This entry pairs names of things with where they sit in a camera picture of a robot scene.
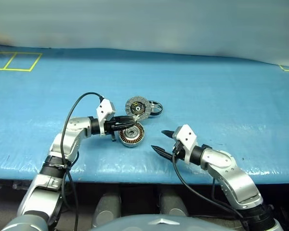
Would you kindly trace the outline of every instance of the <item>metal ring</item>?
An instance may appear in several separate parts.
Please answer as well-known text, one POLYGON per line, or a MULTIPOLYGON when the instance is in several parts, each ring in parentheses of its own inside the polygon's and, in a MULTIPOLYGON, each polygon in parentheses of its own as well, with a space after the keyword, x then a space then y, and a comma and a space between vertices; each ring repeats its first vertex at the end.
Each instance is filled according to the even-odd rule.
POLYGON ((150 116, 158 116, 163 111, 163 106, 156 101, 149 100, 149 103, 151 104, 151 113, 150 116))

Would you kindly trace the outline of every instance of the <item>yellow tape line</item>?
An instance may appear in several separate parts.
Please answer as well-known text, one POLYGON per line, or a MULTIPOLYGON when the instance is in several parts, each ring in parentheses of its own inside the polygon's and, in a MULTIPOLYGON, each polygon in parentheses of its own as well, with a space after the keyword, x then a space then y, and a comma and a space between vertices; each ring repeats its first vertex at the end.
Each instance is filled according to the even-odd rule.
POLYGON ((285 69, 283 68, 281 65, 279 65, 280 69, 282 69, 283 71, 288 71, 289 72, 289 69, 285 69))
POLYGON ((13 56, 9 59, 9 61, 6 63, 6 65, 3 68, 0 68, 0 71, 32 71, 33 68, 35 67, 35 65, 38 63, 38 61, 40 60, 41 56, 43 55, 43 53, 37 53, 37 52, 11 52, 11 51, 0 51, 0 54, 13 54, 13 56), (10 63, 12 62, 12 60, 15 58, 16 55, 18 54, 37 54, 39 55, 37 57, 37 59, 34 61, 34 63, 32 64, 32 66, 29 69, 17 69, 17 68, 7 68, 10 63))
POLYGON ((11 61, 15 58, 15 56, 17 55, 17 53, 13 54, 13 56, 10 58, 10 60, 6 63, 6 65, 3 67, 3 69, 6 69, 8 67, 8 65, 10 65, 11 61))

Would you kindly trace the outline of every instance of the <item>white wall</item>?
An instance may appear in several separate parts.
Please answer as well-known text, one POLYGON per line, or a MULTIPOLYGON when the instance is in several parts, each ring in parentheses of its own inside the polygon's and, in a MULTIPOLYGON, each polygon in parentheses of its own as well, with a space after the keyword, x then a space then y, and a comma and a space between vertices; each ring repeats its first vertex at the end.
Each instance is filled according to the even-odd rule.
POLYGON ((0 44, 289 65, 289 0, 0 0, 0 44))

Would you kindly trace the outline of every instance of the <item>mechanical part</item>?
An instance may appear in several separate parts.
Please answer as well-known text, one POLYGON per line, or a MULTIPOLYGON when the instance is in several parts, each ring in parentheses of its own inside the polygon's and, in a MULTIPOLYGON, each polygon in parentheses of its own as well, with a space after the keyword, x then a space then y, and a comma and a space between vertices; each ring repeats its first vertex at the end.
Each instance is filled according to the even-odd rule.
POLYGON ((280 223, 278 222, 278 220, 274 219, 275 221, 275 226, 273 226, 272 228, 266 230, 266 231, 283 231, 283 228, 281 227, 280 223))
POLYGON ((107 99, 101 100, 97 108, 97 119, 77 117, 68 121, 63 139, 65 163, 60 147, 62 133, 55 137, 39 174, 31 182, 18 208, 19 218, 28 214, 39 216, 46 221, 49 228, 54 227, 60 217, 63 201, 61 196, 63 177, 73 166, 82 139, 89 138, 93 134, 114 134, 116 130, 127 129, 135 124, 134 118, 130 116, 113 117, 115 113, 113 104, 107 99))
POLYGON ((11 220, 2 231, 48 231, 45 220, 36 215, 22 215, 11 220))
POLYGON ((144 97, 135 96, 126 102, 125 111, 128 116, 133 116, 135 120, 143 120, 150 116, 152 107, 144 97))
POLYGON ((96 109, 98 123, 100 126, 101 136, 105 135, 104 123, 106 120, 110 120, 116 113, 115 106, 111 101, 103 99, 100 105, 96 109))
POLYGON ((104 225, 116 218, 121 217, 121 198, 116 192, 104 194, 95 209, 92 228, 104 225))
POLYGON ((161 214, 173 216, 188 216, 182 199, 173 189, 162 188, 159 194, 159 208, 161 214))
POLYGON ((132 148, 137 146, 144 139, 144 131, 144 127, 140 123, 137 123, 133 127, 119 131, 119 139, 123 145, 132 148))
POLYGON ((263 231, 274 227, 282 230, 274 221, 270 207, 263 203, 256 185, 250 176, 236 165, 232 155, 216 151, 205 144, 197 146, 197 137, 188 125, 178 127, 175 132, 162 131, 162 133, 176 141, 172 154, 158 146, 152 148, 166 159, 174 161, 179 158, 187 164, 200 165, 206 170, 219 182, 230 205, 239 212, 242 223, 250 230, 263 231))
POLYGON ((151 104, 151 113, 150 116, 158 116, 163 111, 163 106, 156 101, 149 100, 149 103, 151 104))

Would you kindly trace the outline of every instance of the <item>black rubber ring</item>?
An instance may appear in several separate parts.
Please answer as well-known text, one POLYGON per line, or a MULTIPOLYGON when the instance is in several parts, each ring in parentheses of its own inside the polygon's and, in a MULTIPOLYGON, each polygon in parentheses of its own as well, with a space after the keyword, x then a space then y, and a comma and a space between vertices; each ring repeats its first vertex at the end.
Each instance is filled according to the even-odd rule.
POLYGON ((150 116, 158 116, 159 114, 162 113, 163 111, 163 105, 161 105, 159 102, 153 101, 153 100, 148 100, 149 103, 152 105, 154 105, 154 108, 158 108, 159 107, 159 111, 158 112, 151 112, 150 116))

